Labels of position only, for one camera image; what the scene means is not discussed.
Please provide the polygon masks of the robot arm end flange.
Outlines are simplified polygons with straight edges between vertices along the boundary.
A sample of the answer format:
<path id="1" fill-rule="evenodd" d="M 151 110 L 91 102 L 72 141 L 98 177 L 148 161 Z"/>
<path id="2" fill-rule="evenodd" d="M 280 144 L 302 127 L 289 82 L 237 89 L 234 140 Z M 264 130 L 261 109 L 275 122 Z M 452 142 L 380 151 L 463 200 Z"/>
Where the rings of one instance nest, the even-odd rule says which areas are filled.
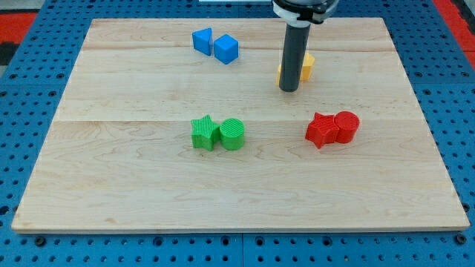
<path id="1" fill-rule="evenodd" d="M 273 0 L 274 13 L 292 27 L 321 24 L 337 9 L 339 0 Z"/>

